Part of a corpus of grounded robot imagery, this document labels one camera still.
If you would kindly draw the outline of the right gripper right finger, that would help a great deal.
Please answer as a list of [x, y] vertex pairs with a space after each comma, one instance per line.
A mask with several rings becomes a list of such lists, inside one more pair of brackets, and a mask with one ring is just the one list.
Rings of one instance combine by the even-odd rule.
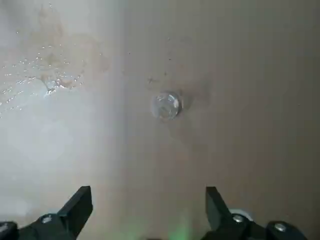
[[285, 221], [263, 227], [244, 214], [232, 213], [214, 186], [205, 189], [205, 212], [210, 230], [202, 240], [305, 240], [306, 236]]

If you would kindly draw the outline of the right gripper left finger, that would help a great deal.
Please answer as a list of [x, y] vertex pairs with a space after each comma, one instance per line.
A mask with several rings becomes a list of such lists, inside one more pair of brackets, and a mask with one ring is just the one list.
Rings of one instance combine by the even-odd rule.
[[57, 213], [47, 213], [18, 227], [14, 221], [0, 223], [2, 240], [76, 240], [93, 212], [90, 186], [80, 187]]

